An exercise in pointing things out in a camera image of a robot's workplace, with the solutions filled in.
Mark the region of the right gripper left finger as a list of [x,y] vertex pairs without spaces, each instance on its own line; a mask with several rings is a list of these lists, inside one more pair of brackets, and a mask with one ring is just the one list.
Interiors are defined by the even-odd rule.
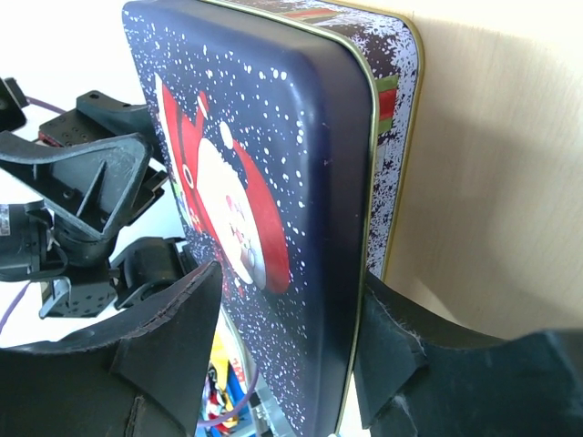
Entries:
[[206,263],[119,314],[1,352],[4,436],[191,436],[220,312]]

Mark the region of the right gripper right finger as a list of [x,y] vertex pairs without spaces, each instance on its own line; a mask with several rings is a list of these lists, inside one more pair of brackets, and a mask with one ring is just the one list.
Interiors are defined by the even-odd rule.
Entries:
[[354,364],[374,436],[579,436],[582,332],[467,329],[368,275]]

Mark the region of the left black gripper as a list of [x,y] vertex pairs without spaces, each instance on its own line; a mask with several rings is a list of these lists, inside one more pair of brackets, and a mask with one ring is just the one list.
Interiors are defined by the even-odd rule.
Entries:
[[1,207],[1,280],[41,286],[39,316],[90,318],[128,309],[193,271],[180,237],[145,237],[118,255],[118,233],[142,196],[152,147],[139,134],[71,147],[1,135],[1,169],[37,197]]

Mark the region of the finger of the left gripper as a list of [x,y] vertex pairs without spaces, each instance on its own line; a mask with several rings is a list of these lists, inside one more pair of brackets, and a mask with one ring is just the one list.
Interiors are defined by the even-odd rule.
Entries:
[[116,136],[132,133],[153,136],[147,105],[131,105],[92,90],[77,98],[76,109]]

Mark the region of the gold tin lid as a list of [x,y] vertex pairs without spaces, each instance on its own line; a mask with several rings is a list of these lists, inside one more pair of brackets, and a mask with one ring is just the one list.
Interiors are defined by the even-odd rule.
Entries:
[[298,436],[335,431],[366,266],[378,98],[322,1],[131,1],[123,26],[191,252]]

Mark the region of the chocolate tin base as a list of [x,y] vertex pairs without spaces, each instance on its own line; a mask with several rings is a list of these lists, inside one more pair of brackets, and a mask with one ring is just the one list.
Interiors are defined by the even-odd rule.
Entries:
[[383,279],[424,73],[424,46],[417,29],[402,15],[331,1],[243,4],[288,17],[296,14],[297,21],[346,36],[363,54],[377,83],[395,92],[394,112],[379,125],[367,252],[368,269]]

